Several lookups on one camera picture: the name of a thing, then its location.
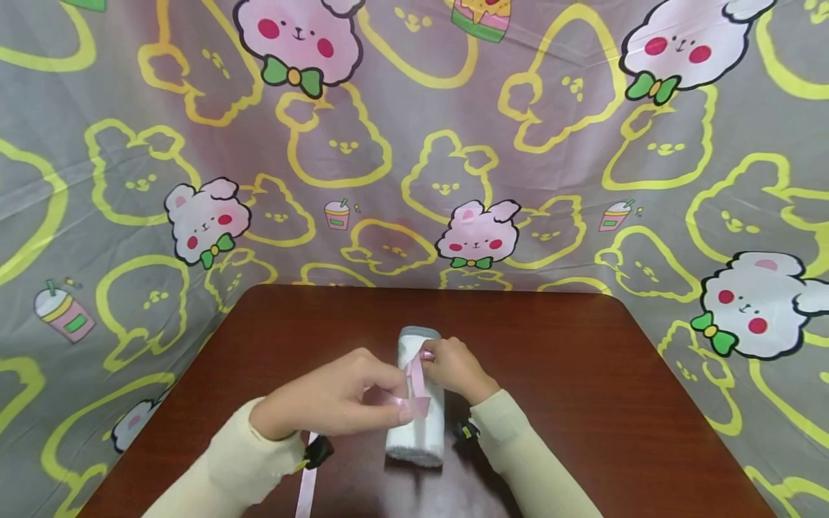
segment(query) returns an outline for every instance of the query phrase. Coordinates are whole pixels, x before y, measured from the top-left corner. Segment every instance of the long sleeve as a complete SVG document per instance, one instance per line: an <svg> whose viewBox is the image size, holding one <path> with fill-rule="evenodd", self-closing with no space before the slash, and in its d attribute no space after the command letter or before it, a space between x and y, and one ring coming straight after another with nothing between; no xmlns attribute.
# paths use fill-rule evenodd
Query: long sleeve
<svg viewBox="0 0 829 518"><path fill-rule="evenodd" d="M273 442L250 426L259 399L233 414L192 466L144 513L143 518L238 518L296 471L305 445L298 433Z"/></svg>
<svg viewBox="0 0 829 518"><path fill-rule="evenodd" d="M472 417L481 449L507 481L524 518L601 518L505 390L473 406Z"/></svg>

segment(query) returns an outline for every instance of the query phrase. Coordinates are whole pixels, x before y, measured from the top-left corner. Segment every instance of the right hand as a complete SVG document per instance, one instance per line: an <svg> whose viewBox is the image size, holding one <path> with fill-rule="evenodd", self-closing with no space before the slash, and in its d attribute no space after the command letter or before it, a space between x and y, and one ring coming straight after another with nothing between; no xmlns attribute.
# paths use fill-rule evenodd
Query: right hand
<svg viewBox="0 0 829 518"><path fill-rule="evenodd" d="M454 336L448 340L427 340L421 351L434 354L433 361L423 361L426 377L446 390L461 394L472 406L483 403L501 389L483 371L466 344Z"/></svg>

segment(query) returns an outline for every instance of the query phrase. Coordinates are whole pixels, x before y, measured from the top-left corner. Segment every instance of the rolled towel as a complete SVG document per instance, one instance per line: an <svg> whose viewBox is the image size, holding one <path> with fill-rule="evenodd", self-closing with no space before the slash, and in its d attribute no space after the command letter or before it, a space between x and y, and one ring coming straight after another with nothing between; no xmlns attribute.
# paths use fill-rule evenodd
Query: rolled towel
<svg viewBox="0 0 829 518"><path fill-rule="evenodd" d="M397 342L397 366L404 369L430 338L440 334L427 327L404 327ZM432 398L426 418L389 430L385 454L418 466L439 467L444 464L444 390L426 380L426 394Z"/></svg>

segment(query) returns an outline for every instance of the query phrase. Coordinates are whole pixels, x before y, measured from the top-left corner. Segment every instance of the green bow tie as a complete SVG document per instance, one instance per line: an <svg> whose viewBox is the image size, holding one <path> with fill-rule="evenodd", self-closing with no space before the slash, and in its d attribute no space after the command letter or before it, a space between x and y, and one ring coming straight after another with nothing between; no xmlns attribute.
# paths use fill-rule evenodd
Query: green bow tie
<svg viewBox="0 0 829 518"><path fill-rule="evenodd" d="M213 258L216 257L219 252L228 252L233 250L236 247L236 242L233 240L233 237L230 234L222 234L216 244L211 246L209 249L201 252L199 259L201 259L201 265L205 267L205 270L209 270L213 268Z"/></svg>
<svg viewBox="0 0 829 518"><path fill-rule="evenodd" d="M300 70L285 65L277 57L267 56L262 69L262 80L271 86L285 83L298 86L311 99L322 97L322 72L318 68Z"/></svg>
<svg viewBox="0 0 829 518"><path fill-rule="evenodd" d="M714 351L720 356L728 356L731 354L731 348L739 343L739 338L734 333L721 331L714 324L714 313L710 311L704 312L697 318L691 320L691 327L697 331L702 331L714 347Z"/></svg>
<svg viewBox="0 0 829 518"><path fill-rule="evenodd" d="M671 98L674 90L679 85L680 79L679 75L672 75L666 80L657 80L653 74L644 70L637 74L635 81L628 87L625 95L631 101L653 97L653 103L656 106L662 106Z"/></svg>
<svg viewBox="0 0 829 518"><path fill-rule="evenodd" d="M471 259L464 259L463 257L455 257L452 259L452 268L463 268L464 266L474 266L475 268L480 268L482 270L489 270L492 267L492 258L485 257L483 259L478 259L477 261L473 261Z"/></svg>

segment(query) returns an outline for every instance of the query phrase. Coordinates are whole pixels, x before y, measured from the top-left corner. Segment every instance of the brown table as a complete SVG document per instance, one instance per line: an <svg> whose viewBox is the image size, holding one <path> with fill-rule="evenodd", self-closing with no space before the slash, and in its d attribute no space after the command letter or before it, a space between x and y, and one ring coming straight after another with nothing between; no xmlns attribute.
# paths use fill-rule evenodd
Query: brown table
<svg viewBox="0 0 829 518"><path fill-rule="evenodd" d="M358 346L396 362L400 329L466 341L605 518L772 512L624 306L593 294L258 286L246 293L81 518L141 516L245 401ZM447 424L468 416L448 398ZM447 441L452 442L447 426ZM188 437L186 442L171 438ZM385 458L385 433L334 438L313 518L517 517L478 448L442 471ZM246 516L293 518L299 476Z"/></svg>

